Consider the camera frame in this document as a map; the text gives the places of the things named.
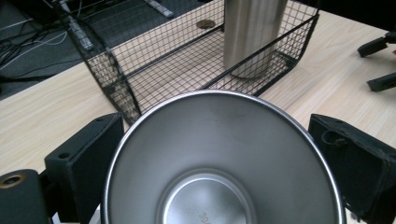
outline wire mesh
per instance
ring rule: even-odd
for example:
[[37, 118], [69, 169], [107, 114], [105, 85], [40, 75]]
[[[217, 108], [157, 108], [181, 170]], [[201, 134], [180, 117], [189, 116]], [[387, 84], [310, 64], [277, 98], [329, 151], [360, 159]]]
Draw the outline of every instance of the wire mesh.
[[[122, 1], [79, 19], [81, 31], [94, 45], [91, 50], [82, 47], [81, 36], [72, 35], [96, 81], [129, 123], [187, 91], [260, 94], [301, 59], [318, 19], [316, 9], [289, 1], [278, 38], [225, 70], [224, 0], [155, 2], [161, 7], [152, 2]], [[256, 70], [263, 74], [243, 78]]]

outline black floor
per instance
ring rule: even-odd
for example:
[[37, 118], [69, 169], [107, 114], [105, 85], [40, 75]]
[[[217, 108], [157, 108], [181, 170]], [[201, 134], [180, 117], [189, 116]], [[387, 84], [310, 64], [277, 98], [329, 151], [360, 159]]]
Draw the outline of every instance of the black floor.
[[[67, 34], [59, 22], [53, 23], [50, 28], [35, 21], [8, 27], [30, 18], [7, 2], [0, 4], [0, 18], [9, 18], [8, 21], [0, 20], [0, 100], [81, 63], [78, 48], [84, 57], [103, 52], [100, 43], [94, 38], [94, 50], [87, 51], [81, 45], [74, 45], [73, 36]], [[163, 0], [163, 4], [177, 17], [203, 3], [196, 0]], [[83, 29], [84, 24], [89, 24], [99, 34], [104, 45], [110, 48], [170, 20], [143, 0], [105, 0], [94, 6], [83, 7], [79, 18], [83, 21]]]

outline black cable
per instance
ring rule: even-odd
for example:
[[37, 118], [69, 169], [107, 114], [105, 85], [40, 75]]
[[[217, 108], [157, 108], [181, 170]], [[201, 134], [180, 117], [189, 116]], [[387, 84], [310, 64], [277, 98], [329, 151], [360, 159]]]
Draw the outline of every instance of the black cable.
[[12, 77], [0, 77], [0, 83], [9, 82], [28, 82], [28, 81], [43, 81], [47, 78], [54, 77], [56, 74], [40, 76], [40, 77], [23, 77], [23, 78], [12, 78]]
[[[15, 35], [15, 36], [20, 36], [20, 35], [21, 35], [21, 33], [22, 33], [22, 31], [23, 31], [23, 27], [25, 26], [26, 23], [27, 23], [27, 22], [25, 22], [25, 23], [21, 26], [21, 29], [18, 31], [18, 34]], [[7, 52], [4, 53], [4, 54], [2, 54], [2, 55], [0, 55], [0, 58], [3, 58], [3, 56], [6, 55], [8, 52], [11, 52], [11, 51], [12, 51], [12, 48], [15, 48], [15, 45], [12, 44], [12, 41], [10, 41], [9, 38], [4, 39], [4, 40], [1, 40], [1, 41], [0, 41], [0, 44], [3, 44], [3, 42], [7, 42], [7, 43], [8, 43], [7, 47], [5, 48], [5, 50], [6, 50]]]
[[76, 62], [76, 61], [80, 61], [80, 60], [81, 60], [81, 59], [78, 58], [78, 59], [74, 59], [74, 60], [70, 60], [70, 61], [66, 61], [66, 62], [53, 63], [53, 64], [50, 64], [50, 65], [47, 65], [47, 66], [39, 67], [39, 68], [30, 70], [30, 71], [28, 71], [28, 72], [25, 72], [25, 73], [23, 73], [23, 74], [20, 74], [20, 75], [14, 77], [14, 79], [19, 79], [19, 77], [24, 77], [24, 76], [28, 75], [29, 73], [32, 73], [32, 72], [34, 72], [34, 71], [38, 71], [38, 70], [41, 70], [41, 69], [45, 69], [45, 68], [51, 67], [51, 66], [53, 66], [53, 65], [62, 64], [62, 63], [72, 63], [72, 62]]
[[9, 41], [9, 40], [8, 41], [0, 41], [0, 52], [7, 51], [12, 47], [13, 47], [13, 44], [11, 41]]
[[47, 37], [48, 34], [52, 34], [52, 33], [54, 32], [50, 33], [49, 30], [40, 30], [36, 32], [34, 35], [23, 40], [21, 43], [14, 45], [10, 50], [8, 50], [6, 53], [0, 56], [1, 58], [0, 65], [7, 64], [15, 57], [18, 57], [18, 55], [21, 53], [24, 47], [30, 44], [34, 44], [35, 41], [42, 41], [45, 37]]
[[[22, 14], [22, 16], [23, 16], [26, 20], [29, 20], [29, 18], [27, 18], [24, 14]], [[14, 38], [16, 38], [16, 37], [20, 37], [20, 36], [23, 36], [23, 35], [29, 35], [29, 34], [37, 33], [37, 32], [39, 31], [37, 28], [35, 28], [33, 25], [30, 24], [31, 27], [33, 28], [33, 31], [28, 32], [28, 33], [26, 33], [26, 34], [23, 34], [23, 33], [22, 33], [22, 32], [23, 32], [23, 28], [26, 26], [27, 23], [30, 24], [30, 21], [24, 22], [24, 23], [22, 24], [22, 26], [21, 26], [21, 29], [18, 31], [18, 33], [17, 33], [16, 35], [13, 35], [13, 36], [8, 37], [8, 38], [6, 38], [6, 39], [2, 39], [2, 40], [0, 40], [0, 43], [3, 42], [3, 41], [9, 41], [10, 39], [12, 40], [12, 39], [14, 39]]]
[[[31, 19], [31, 17], [28, 16], [24, 11], [20, 10], [20, 13], [21, 13], [21, 15], [22, 15], [26, 20]], [[43, 27], [41, 27], [41, 28], [34, 27], [33, 24], [30, 23], [30, 21], [28, 21], [28, 22], [26, 22], [26, 23], [29, 23], [29, 26], [32, 27], [35, 31], [39, 31], [39, 30], [42, 30], [42, 29], [43, 29]]]
[[7, 37], [7, 38], [5, 38], [5, 39], [0, 40], [0, 44], [3, 43], [3, 42], [6, 42], [6, 41], [10, 42], [11, 40], [13, 40], [13, 39], [15, 39], [15, 38], [17, 38], [17, 37], [22, 37], [22, 36], [24, 36], [24, 35], [31, 35], [31, 34], [34, 34], [34, 33], [36, 33], [36, 31], [29, 31], [29, 32], [26, 32], [26, 33], [24, 33], [24, 34], [13, 35], [13, 36], [10, 36], [10, 37]]

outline metal cylinder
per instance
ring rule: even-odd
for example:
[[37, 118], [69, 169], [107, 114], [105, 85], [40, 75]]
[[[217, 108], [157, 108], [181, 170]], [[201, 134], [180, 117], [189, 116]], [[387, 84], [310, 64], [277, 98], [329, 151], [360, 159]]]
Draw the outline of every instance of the metal cylinder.
[[[277, 38], [287, 0], [225, 0], [224, 68], [230, 69]], [[238, 69], [238, 77], [265, 74], [275, 46]]]

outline black clamp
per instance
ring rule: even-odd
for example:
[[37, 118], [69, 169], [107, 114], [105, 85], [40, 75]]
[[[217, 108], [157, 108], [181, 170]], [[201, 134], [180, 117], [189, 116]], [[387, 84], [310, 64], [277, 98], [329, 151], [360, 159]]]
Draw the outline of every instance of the black clamp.
[[[396, 44], [396, 31], [388, 32], [385, 36], [379, 37], [358, 48], [359, 55], [364, 58], [370, 54], [379, 52], [388, 47], [387, 44]], [[372, 91], [384, 91], [396, 86], [396, 73], [384, 77], [375, 78], [367, 82]]]

